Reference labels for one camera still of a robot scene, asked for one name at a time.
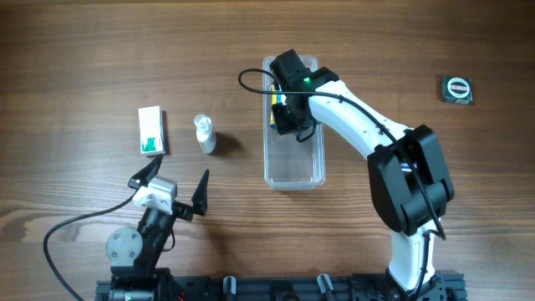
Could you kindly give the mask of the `white Hansaplast box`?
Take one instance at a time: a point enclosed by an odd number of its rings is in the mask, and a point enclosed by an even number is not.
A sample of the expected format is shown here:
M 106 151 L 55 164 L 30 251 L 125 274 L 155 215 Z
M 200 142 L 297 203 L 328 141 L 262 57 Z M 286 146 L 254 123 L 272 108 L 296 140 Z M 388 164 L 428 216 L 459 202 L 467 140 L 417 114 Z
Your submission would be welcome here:
M 417 164 L 416 162 L 413 162 L 413 163 L 412 163 L 412 166 L 413 166 L 415 169 L 418 168 L 418 164 Z M 407 162 L 405 162 L 405 161 L 400 163 L 400 167 L 401 167 L 401 170 L 402 170 L 403 172 L 412 172 L 412 169 L 410 168 L 410 164 L 407 163 Z

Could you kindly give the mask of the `white green medicine box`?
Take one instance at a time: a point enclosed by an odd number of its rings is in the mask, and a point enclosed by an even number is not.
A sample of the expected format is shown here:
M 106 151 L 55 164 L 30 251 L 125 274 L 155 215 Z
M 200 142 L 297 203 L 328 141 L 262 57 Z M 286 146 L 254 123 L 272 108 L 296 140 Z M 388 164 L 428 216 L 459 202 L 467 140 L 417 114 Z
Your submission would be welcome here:
M 162 110 L 160 106 L 138 109 L 140 153 L 154 156 L 166 153 Z

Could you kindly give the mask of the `blue yellow VapoDrops box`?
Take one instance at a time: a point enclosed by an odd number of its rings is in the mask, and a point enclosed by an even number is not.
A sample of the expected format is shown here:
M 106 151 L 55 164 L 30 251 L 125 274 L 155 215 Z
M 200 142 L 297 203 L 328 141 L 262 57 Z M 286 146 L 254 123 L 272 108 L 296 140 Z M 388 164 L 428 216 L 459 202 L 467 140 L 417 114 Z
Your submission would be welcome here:
M 269 112 L 270 112 L 270 127 L 272 129 L 276 129 L 276 122 L 275 117 L 273 113 L 273 105 L 277 104 L 286 104 L 286 96 L 284 94 L 272 94 L 271 95 L 271 104 L 269 105 Z

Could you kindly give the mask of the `small white spray bottle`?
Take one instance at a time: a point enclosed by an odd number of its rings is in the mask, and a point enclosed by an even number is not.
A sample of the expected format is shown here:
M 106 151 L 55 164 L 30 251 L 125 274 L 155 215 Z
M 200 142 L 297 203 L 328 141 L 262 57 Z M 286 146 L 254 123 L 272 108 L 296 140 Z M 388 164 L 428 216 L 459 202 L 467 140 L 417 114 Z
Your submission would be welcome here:
M 217 138 L 211 118 L 207 115 L 197 115 L 194 118 L 196 138 L 205 154 L 211 154 L 216 146 Z

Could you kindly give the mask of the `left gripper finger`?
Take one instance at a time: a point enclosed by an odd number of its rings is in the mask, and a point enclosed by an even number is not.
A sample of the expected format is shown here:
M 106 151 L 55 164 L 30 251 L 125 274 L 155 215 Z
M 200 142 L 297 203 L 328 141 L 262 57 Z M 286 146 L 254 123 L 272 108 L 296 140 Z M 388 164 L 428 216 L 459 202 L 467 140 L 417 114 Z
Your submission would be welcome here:
M 192 195 L 192 208 L 196 215 L 205 216 L 207 211 L 207 187 L 210 171 L 206 169 Z
M 158 174 L 163 155 L 157 155 L 147 166 L 136 172 L 128 181 L 127 186 L 132 189 L 148 187 L 149 182 Z

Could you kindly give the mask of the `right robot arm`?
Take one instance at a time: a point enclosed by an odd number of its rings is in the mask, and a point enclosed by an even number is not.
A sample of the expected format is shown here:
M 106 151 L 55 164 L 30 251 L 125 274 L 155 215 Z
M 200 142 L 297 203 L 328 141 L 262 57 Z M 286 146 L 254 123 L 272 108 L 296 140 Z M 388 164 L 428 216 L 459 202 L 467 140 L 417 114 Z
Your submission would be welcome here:
M 446 237 L 441 217 L 454 197 L 440 142 L 426 126 L 390 120 L 355 96 L 328 68 L 312 71 L 290 49 L 268 67 L 275 93 L 272 106 L 279 135 L 309 139 L 326 124 L 367 161 L 374 209 L 392 231 L 393 254 L 387 277 L 403 298 L 419 298 L 435 277 L 435 238 Z

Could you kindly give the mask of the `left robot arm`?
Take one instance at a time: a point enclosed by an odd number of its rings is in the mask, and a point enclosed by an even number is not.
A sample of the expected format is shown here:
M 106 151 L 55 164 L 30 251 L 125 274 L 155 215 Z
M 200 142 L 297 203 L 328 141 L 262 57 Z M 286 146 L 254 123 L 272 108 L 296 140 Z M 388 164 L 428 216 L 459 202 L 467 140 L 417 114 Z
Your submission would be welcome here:
M 174 236 L 176 220 L 191 221 L 207 211 L 209 171 L 204 171 L 191 198 L 191 204 L 176 200 L 175 181 L 158 175 L 163 156 L 135 173 L 128 187 L 135 190 L 132 200 L 145 212 L 138 226 L 114 231 L 106 243 L 111 280 L 99 283 L 97 300 L 186 300 L 186 291 L 174 279 L 169 268 L 156 265 L 169 237 Z

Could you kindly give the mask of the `dark green round-logo box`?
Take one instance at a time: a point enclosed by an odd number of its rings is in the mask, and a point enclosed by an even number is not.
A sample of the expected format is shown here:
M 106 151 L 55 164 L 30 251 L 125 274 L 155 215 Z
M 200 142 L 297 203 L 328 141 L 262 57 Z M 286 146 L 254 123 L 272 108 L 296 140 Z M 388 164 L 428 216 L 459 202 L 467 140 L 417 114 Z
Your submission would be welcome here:
M 471 105 L 473 103 L 471 79 L 445 76 L 441 82 L 441 100 L 445 103 Z

